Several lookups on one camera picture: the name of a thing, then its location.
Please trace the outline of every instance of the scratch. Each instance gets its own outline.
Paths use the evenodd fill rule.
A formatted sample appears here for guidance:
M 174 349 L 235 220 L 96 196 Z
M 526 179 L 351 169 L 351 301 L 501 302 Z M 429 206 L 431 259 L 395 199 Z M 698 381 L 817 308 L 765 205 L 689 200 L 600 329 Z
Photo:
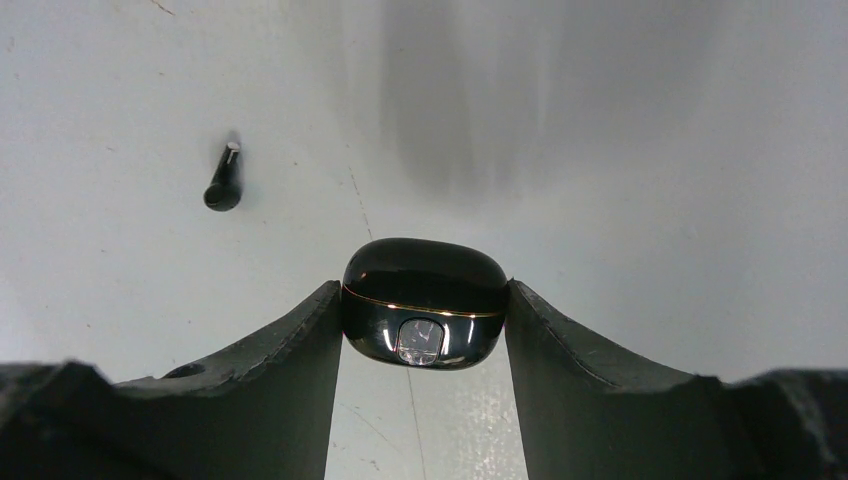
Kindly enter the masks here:
M 371 427 L 371 430 L 374 430 L 374 432 L 375 432 L 377 435 L 379 435 L 379 436 L 380 436 L 380 438 L 382 438 L 383 440 L 385 440 L 385 441 L 386 441 L 386 443 L 388 443 L 390 447 L 392 447 L 393 449 L 395 449 L 395 451 L 396 451 L 396 452 L 400 453 L 400 450 L 398 450 L 398 448 L 395 446 L 395 444 L 394 444 L 394 443 L 392 443 L 392 442 L 390 442 L 390 441 L 389 441 L 389 439 L 388 439 L 388 438 L 386 438 L 386 436 L 385 436 L 385 435 L 383 435 L 383 433 L 382 433 L 382 432 L 380 432 L 379 430 L 377 430 L 377 427 L 375 427 L 374 425 L 372 425 L 372 424 L 371 424 L 371 422 L 369 422 L 368 420 L 366 420 L 366 419 L 365 419 L 365 417 L 363 417 L 362 415 L 360 415 L 360 414 L 359 414 L 359 412 L 357 412 L 356 410 L 354 410 L 354 409 L 352 409 L 352 408 L 348 407 L 348 406 L 347 406 L 347 405 L 345 405 L 344 403 L 340 403 L 339 405 L 341 405 L 341 406 L 345 407 L 346 409 L 348 409 L 348 410 L 350 411 L 350 413 L 352 413 L 352 414 L 356 415 L 357 417 L 359 417 L 359 419 L 360 419 L 360 420 L 362 420 L 363 422 L 365 422 L 365 424 L 366 424 L 366 425 L 368 425 L 369 427 Z
M 167 8 L 165 8 L 165 6 L 164 6 L 164 5 L 162 5 L 161 3 L 159 3 L 159 1 L 158 1 L 158 0 L 150 0 L 150 3 L 152 3 L 153 5 L 156 5 L 156 6 L 159 8 L 159 10 L 162 10 L 163 12 L 167 13 L 168 15 L 170 15 L 170 16 L 172 16 L 172 17 L 176 17 L 176 15 L 174 14 L 174 12 L 172 12 L 172 11 L 168 10 Z
M 353 167 L 347 166 L 350 170 L 350 180 L 353 182 L 353 189 L 356 191 L 356 198 L 359 199 L 359 208 L 362 210 L 362 218 L 365 219 L 365 227 L 368 228 L 368 238 L 374 240 L 374 235 L 371 233 L 371 225 L 368 223 L 368 214 L 365 213 L 365 204 L 362 203 L 362 195 L 359 194 L 359 187 L 356 186 L 356 179 L 353 177 Z

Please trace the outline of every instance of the gold trim line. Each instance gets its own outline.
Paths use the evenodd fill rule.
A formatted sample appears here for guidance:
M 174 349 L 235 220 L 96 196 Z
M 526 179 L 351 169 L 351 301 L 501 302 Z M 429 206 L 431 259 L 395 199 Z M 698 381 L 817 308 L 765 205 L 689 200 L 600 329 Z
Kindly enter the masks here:
M 382 300 L 377 300 L 371 297 L 366 297 L 365 295 L 360 295 L 353 290 L 349 289 L 347 285 L 343 286 L 345 290 L 347 290 L 351 295 L 355 297 L 359 297 L 363 300 L 367 300 L 371 303 L 375 303 L 377 305 L 382 305 L 384 307 L 398 309 L 398 310 L 411 310 L 413 312 L 423 312 L 423 313 L 435 313 L 438 315 L 444 315 L 446 317 L 467 317 L 467 318 L 486 318 L 486 317 L 497 317 L 499 315 L 503 315 L 504 312 L 487 312 L 487 313 L 472 313 L 472 312 L 457 312 L 451 310 L 436 310 L 433 308 L 426 307 L 413 307 L 411 305 L 401 305 L 399 303 L 391 303 L 384 302 Z

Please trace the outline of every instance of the crack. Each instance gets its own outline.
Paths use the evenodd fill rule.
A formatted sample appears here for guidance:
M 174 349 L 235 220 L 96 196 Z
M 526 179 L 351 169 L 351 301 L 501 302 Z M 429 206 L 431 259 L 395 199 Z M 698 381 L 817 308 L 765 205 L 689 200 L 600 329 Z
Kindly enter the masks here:
M 162 10 L 163 12 L 167 13 L 168 15 L 170 15 L 170 16 L 172 16 L 172 17 L 176 17 L 176 16 L 177 16 L 174 12 L 172 12 L 172 11 L 168 10 L 167 8 L 165 8 L 165 6 L 164 6 L 164 5 L 162 5 L 161 3 L 159 3 L 159 1 L 158 1 L 158 0 L 150 0 L 150 3 L 152 3 L 153 5 L 156 5 L 156 7 L 157 7 L 157 8 L 159 8 L 159 10 Z

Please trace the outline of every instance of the black charging case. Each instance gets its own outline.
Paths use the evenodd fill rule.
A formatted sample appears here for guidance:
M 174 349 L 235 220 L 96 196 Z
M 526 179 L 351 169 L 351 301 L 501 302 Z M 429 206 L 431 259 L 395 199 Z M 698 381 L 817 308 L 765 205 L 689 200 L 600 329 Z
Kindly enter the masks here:
M 376 240 L 347 265 L 342 325 L 372 359 L 457 370 L 485 359 L 498 342 L 507 278 L 471 248 L 411 238 Z

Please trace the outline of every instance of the black earbud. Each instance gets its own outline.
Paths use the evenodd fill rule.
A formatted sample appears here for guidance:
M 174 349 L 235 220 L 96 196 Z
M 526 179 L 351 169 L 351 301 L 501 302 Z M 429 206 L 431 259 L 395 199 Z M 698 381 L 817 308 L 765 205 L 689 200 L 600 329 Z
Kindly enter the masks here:
M 231 210 L 241 200 L 241 168 L 238 161 L 240 151 L 241 146 L 238 143 L 227 143 L 212 177 L 212 183 L 203 193 L 203 202 L 216 212 Z

